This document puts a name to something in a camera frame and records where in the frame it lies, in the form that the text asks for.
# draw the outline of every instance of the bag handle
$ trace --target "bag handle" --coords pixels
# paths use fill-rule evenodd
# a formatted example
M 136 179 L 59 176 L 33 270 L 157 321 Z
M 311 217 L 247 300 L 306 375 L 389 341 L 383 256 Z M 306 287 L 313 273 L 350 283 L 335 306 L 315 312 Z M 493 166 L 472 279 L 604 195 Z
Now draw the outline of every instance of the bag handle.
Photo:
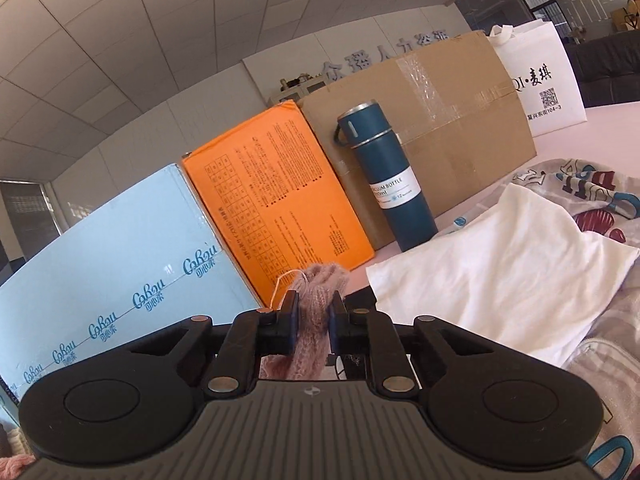
M 489 41 L 493 46 L 504 45 L 511 39 L 513 25 L 494 25 L 489 34 Z

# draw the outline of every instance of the patterned blanket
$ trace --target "patterned blanket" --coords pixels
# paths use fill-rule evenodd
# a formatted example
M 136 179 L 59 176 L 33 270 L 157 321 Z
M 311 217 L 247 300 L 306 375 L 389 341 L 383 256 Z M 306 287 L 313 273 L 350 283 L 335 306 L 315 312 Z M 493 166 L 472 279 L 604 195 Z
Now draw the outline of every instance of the patterned blanket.
M 444 233 L 494 206 L 509 182 L 564 207 L 581 231 L 640 248 L 640 178 L 577 159 L 548 160 L 515 173 Z M 640 480 L 640 258 L 563 367 L 602 400 L 603 425 L 587 463 L 607 480 Z

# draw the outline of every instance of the pink knitted fabric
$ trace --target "pink knitted fabric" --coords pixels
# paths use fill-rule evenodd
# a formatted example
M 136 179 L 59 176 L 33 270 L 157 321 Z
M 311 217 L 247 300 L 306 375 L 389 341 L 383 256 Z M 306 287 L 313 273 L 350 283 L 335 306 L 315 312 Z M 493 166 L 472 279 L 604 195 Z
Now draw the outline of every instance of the pink knitted fabric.
M 338 264 L 313 264 L 291 284 L 299 292 L 300 328 L 292 356 L 271 355 L 262 358 L 261 379 L 315 381 L 322 373 L 329 353 L 326 309 L 337 290 L 340 295 L 348 282 L 348 272 Z
M 14 480 L 18 478 L 22 470 L 35 462 L 33 455 L 15 455 L 8 458 L 0 458 L 0 480 Z

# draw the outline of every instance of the bottle label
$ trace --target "bottle label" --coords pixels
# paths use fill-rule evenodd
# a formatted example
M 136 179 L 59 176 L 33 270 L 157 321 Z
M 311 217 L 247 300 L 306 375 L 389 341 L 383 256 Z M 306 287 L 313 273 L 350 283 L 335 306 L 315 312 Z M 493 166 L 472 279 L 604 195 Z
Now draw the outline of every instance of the bottle label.
M 391 209 L 409 202 L 421 191 L 411 166 L 396 176 L 369 185 L 382 209 Z

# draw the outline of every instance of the sofa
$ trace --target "sofa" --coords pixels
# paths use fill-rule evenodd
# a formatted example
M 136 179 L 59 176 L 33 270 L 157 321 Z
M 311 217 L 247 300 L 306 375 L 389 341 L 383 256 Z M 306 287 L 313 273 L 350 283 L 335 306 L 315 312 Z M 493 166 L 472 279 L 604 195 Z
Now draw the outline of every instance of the sofa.
M 640 30 L 566 48 L 584 106 L 640 101 Z

